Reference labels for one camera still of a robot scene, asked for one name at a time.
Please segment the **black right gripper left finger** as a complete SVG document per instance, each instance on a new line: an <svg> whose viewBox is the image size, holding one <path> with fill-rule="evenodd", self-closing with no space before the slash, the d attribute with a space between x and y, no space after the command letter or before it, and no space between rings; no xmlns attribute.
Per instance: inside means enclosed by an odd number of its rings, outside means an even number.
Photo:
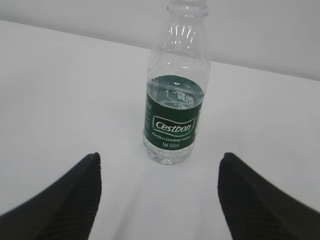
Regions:
<svg viewBox="0 0 320 240"><path fill-rule="evenodd" d="M1 215L0 238L87 240L101 195L101 158L96 152L39 194Z"/></svg>

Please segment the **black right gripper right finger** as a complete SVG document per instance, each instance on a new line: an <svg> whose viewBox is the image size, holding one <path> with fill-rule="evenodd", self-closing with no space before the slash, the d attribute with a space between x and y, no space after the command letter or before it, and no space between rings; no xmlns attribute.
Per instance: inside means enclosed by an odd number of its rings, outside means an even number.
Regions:
<svg viewBox="0 0 320 240"><path fill-rule="evenodd" d="M318 240L320 213L283 192L231 152L219 163L217 193L234 240Z"/></svg>

